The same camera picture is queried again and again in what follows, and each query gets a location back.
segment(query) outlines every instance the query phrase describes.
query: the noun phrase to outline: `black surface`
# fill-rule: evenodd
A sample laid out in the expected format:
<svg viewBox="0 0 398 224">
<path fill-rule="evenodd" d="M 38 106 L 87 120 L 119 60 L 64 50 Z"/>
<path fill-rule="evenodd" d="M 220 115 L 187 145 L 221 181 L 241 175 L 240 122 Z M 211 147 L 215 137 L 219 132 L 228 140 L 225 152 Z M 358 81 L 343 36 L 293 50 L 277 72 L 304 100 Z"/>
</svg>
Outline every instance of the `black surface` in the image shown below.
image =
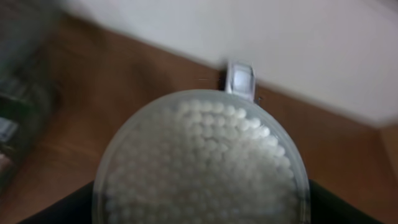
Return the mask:
<svg viewBox="0 0 398 224">
<path fill-rule="evenodd" d="M 38 214 L 20 222 L 89 224 L 94 183 L 91 182 Z M 310 180 L 311 223 L 315 224 L 380 224 L 381 222 L 342 201 Z"/>
</svg>

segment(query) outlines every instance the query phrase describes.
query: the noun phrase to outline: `black object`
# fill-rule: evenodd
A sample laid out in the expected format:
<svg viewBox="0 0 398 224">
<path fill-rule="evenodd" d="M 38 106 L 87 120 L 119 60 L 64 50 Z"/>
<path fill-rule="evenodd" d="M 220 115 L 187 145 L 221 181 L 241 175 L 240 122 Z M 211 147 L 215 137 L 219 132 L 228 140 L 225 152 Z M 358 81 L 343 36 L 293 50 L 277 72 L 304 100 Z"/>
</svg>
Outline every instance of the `black object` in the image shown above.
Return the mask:
<svg viewBox="0 0 398 224">
<path fill-rule="evenodd" d="M 91 182 L 49 208 L 20 224 L 57 223 L 90 224 L 94 182 Z M 311 223 L 313 224 L 380 224 L 381 222 L 342 201 L 310 180 Z"/>
</svg>

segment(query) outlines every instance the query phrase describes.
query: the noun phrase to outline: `wooden table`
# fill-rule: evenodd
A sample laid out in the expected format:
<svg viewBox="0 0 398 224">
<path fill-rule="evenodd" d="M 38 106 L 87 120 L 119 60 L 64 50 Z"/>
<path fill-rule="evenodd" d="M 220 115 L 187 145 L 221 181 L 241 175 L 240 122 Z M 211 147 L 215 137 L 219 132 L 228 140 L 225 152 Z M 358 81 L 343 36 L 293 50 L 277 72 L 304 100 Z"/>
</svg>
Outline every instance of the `wooden table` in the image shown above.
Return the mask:
<svg viewBox="0 0 398 224">
<path fill-rule="evenodd" d="M 217 70 L 71 17 L 45 49 L 60 105 L 2 196 L 3 224 L 93 180 L 112 136 L 148 102 L 218 87 Z M 295 141 L 311 179 L 380 221 L 398 223 L 398 185 L 377 130 L 267 88 L 257 88 L 259 96 Z"/>
</svg>

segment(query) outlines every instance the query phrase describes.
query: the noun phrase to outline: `white wall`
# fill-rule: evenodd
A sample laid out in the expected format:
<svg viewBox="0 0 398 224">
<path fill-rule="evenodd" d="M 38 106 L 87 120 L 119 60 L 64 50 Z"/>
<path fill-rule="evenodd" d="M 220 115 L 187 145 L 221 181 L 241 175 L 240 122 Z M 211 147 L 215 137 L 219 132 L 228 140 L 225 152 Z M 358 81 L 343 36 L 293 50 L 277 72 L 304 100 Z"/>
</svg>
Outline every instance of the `white wall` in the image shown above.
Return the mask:
<svg viewBox="0 0 398 224">
<path fill-rule="evenodd" d="M 398 118 L 398 1 L 70 0 L 71 12 L 370 124 Z"/>
</svg>

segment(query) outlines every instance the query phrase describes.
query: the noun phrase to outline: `wooden surface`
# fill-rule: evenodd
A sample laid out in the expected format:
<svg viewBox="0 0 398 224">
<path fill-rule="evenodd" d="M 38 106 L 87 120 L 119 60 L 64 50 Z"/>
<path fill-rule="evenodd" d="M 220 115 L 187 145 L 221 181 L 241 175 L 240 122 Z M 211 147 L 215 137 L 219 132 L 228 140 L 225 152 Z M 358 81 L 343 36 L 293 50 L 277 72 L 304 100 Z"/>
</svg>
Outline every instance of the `wooden surface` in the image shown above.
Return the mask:
<svg viewBox="0 0 398 224">
<path fill-rule="evenodd" d="M 392 124 L 380 130 L 381 139 L 386 148 L 392 169 L 398 180 L 398 124 Z"/>
<path fill-rule="evenodd" d="M 62 100 L 2 196 L 0 223 L 28 217 L 93 180 L 112 136 L 148 102 L 218 86 L 216 70 L 70 17 L 47 50 Z M 380 221 L 398 223 L 398 185 L 376 130 L 265 88 L 257 95 L 295 141 L 311 179 Z"/>
</svg>

